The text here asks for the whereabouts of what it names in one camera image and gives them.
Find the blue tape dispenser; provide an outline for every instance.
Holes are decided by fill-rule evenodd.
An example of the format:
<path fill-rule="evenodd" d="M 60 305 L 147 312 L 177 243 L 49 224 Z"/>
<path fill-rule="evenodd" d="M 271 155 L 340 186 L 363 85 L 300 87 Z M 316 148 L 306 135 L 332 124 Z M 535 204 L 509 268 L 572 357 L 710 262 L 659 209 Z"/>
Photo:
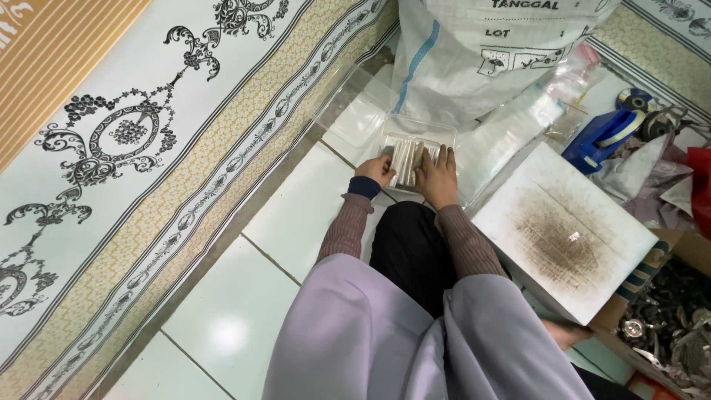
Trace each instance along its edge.
<path fill-rule="evenodd" d="M 620 147 L 642 125 L 645 116 L 640 110 L 624 109 L 598 115 L 561 155 L 583 175 L 598 172 L 600 161 Z"/>

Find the person's left hand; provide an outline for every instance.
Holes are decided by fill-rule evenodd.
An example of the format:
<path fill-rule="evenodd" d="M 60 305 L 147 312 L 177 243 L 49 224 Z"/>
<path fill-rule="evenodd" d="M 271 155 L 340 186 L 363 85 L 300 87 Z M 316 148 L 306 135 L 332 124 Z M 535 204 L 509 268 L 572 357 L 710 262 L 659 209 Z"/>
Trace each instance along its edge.
<path fill-rule="evenodd" d="M 369 159 L 355 169 L 357 177 L 368 177 L 376 181 L 381 188 L 385 187 L 395 176 L 396 171 L 390 168 L 390 156 L 383 155 Z"/>

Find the brown ribbed sleeve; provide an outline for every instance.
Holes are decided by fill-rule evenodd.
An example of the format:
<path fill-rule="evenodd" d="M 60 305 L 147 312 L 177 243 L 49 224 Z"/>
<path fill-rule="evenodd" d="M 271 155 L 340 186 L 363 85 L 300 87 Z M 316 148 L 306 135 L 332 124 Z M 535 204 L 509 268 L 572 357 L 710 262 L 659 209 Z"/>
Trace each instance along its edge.
<path fill-rule="evenodd" d="M 373 213 L 370 200 L 360 194 L 346 193 L 336 219 L 326 231 L 316 264 L 331 254 L 348 254 L 360 259 L 360 240 L 365 232 L 365 220 Z"/>
<path fill-rule="evenodd" d="M 434 225 L 447 242 L 459 279 L 480 273 L 507 277 L 491 245 L 479 233 L 457 204 L 443 207 Z"/>

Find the foot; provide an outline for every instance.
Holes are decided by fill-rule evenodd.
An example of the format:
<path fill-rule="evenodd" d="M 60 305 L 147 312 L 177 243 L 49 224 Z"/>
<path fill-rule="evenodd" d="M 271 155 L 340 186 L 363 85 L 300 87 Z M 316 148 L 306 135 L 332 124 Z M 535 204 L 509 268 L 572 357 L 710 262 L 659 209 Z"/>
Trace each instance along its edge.
<path fill-rule="evenodd" d="M 545 329 L 562 351 L 568 350 L 574 344 L 592 337 L 590 329 L 572 322 L 558 323 L 543 319 L 541 319 L 541 322 L 543 322 L 543 326 L 545 326 Z"/>

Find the navy cuff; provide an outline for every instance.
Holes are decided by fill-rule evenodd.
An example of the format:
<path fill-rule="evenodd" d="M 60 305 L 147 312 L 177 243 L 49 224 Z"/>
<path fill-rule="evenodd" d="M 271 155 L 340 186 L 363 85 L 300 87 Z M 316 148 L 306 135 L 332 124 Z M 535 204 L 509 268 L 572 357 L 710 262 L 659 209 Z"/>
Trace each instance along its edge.
<path fill-rule="evenodd" d="M 353 177 L 348 185 L 348 193 L 360 194 L 373 200 L 380 193 L 380 185 L 368 177 Z"/>

